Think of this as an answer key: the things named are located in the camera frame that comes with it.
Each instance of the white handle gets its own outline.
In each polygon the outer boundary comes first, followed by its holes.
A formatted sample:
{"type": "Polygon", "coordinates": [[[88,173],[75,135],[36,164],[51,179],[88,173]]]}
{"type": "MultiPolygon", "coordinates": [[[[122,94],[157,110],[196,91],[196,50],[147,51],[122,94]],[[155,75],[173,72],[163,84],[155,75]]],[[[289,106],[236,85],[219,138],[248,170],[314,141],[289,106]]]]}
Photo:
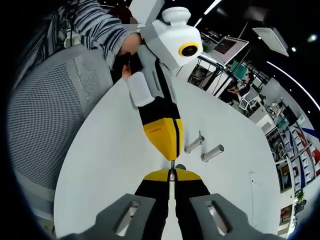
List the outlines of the white handle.
{"type": "Polygon", "coordinates": [[[131,75],[126,83],[131,93],[133,103],[137,107],[143,107],[155,100],[151,95],[145,76],[141,71],[131,75]]]}

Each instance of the striped sleeve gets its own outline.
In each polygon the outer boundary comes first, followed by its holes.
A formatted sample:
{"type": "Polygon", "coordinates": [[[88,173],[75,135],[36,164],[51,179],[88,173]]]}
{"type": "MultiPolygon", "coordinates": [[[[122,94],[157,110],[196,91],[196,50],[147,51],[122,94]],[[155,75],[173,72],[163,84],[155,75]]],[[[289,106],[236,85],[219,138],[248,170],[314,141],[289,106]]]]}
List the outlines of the striped sleeve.
{"type": "Polygon", "coordinates": [[[105,13],[96,0],[70,0],[68,5],[68,19],[74,21],[81,43],[89,50],[102,49],[103,58],[112,67],[124,40],[133,32],[126,31],[118,18],[105,13]]]}

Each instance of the chair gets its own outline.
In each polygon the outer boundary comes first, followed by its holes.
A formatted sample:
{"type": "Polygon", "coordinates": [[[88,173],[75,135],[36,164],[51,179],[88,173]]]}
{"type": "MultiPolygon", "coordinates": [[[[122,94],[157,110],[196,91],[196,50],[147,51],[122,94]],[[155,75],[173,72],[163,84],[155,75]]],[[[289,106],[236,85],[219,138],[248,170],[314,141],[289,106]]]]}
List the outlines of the chair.
{"type": "Polygon", "coordinates": [[[53,219],[56,185],[68,149],[113,85],[101,56],[81,44],[62,50],[29,72],[9,100],[10,158],[21,189],[39,217],[53,219]]]}
{"type": "Polygon", "coordinates": [[[259,100],[261,99],[258,92],[253,87],[250,87],[249,92],[242,97],[239,97],[239,108],[246,111],[248,107],[253,107],[259,100]]]}

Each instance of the round white table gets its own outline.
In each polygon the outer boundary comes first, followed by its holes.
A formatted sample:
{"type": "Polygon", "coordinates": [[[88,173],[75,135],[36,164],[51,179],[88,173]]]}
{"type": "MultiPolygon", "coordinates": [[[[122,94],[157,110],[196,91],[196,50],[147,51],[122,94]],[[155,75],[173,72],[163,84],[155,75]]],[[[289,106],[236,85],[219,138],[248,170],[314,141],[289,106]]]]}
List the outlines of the round white table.
{"type": "MultiPolygon", "coordinates": [[[[280,186],[263,131],[190,83],[176,80],[173,87],[184,125],[183,145],[199,131],[205,138],[190,154],[182,152],[176,164],[200,175],[211,194],[219,193],[243,210],[256,229],[276,234],[280,186]],[[224,152],[203,163],[201,153],[218,144],[224,152]]],[[[145,175],[164,167],[170,163],[147,139],[127,84],[119,80],[87,117],[65,157],[54,200],[57,237],[93,226],[100,211],[124,194],[134,194],[145,175]]],[[[169,215],[162,239],[181,238],[177,219],[169,215]]]]}

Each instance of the ceiling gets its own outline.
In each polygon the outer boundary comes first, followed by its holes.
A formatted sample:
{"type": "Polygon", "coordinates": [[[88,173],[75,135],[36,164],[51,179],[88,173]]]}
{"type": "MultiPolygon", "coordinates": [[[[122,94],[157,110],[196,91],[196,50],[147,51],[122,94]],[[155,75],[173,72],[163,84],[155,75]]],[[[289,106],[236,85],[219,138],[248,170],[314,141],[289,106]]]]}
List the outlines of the ceiling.
{"type": "MultiPolygon", "coordinates": [[[[129,6],[131,0],[106,0],[100,1],[108,5],[129,6]]],[[[251,63],[256,69],[275,79],[295,98],[320,136],[320,111],[307,94],[290,78],[276,68],[267,64],[267,61],[278,66],[295,80],[297,80],[313,98],[320,103],[320,28],[316,26],[317,7],[314,1],[304,0],[222,0],[210,13],[204,15],[206,9],[213,0],[166,0],[164,9],[169,7],[186,7],[191,12],[189,25],[195,25],[199,18],[202,21],[197,25],[201,32],[213,31],[221,37],[239,37],[244,26],[246,29],[241,36],[249,41],[250,52],[245,61],[251,63]],[[260,7],[267,10],[267,15],[262,21],[247,20],[244,13],[252,7],[260,7]],[[255,27],[275,27],[288,45],[289,56],[281,55],[268,48],[252,30],[255,27]],[[308,42],[307,39],[316,34],[319,39],[308,42]]]]}

